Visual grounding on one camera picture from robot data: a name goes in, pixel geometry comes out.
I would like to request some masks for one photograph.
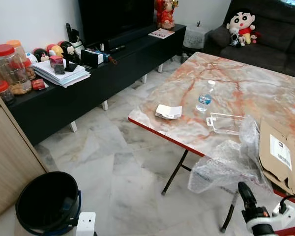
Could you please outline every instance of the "orange jar lid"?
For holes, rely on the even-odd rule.
[[[19,40],[10,40],[10,41],[7,41],[6,44],[11,45],[13,48],[21,46],[21,43]]]

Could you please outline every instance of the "marble floor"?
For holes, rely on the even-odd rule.
[[[70,173],[82,192],[82,211],[96,212],[99,236],[248,236],[238,201],[225,234],[219,232],[232,195],[219,188],[202,194],[187,189],[189,173],[181,169],[166,196],[161,195],[184,150],[127,120],[130,111],[180,66],[179,58],[163,72],[147,75],[108,100],[109,109],[95,108],[76,120],[78,131],[65,127],[35,148],[51,170]],[[199,159],[189,152],[185,164]],[[255,194],[272,211],[277,196]],[[14,207],[0,217],[0,236],[29,236]],[[74,236],[72,230],[67,234]]]

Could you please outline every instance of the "black trash bin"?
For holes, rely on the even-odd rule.
[[[49,172],[29,183],[15,205],[16,216],[34,235],[62,235],[70,231],[71,218],[77,219],[81,193],[75,179],[65,172]]]

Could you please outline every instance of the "red figurine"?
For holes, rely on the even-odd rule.
[[[178,7],[177,0],[156,0],[155,9],[157,10],[158,27],[170,29],[175,26],[173,18],[175,7]]]

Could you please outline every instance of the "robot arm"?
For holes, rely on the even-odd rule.
[[[244,183],[238,183],[239,193],[244,201],[245,210],[242,215],[246,222],[248,231],[254,236],[275,236],[274,231],[284,229],[295,218],[295,209],[290,205],[279,203],[273,210],[272,217],[269,216],[266,208],[256,207],[256,199],[250,188]]]

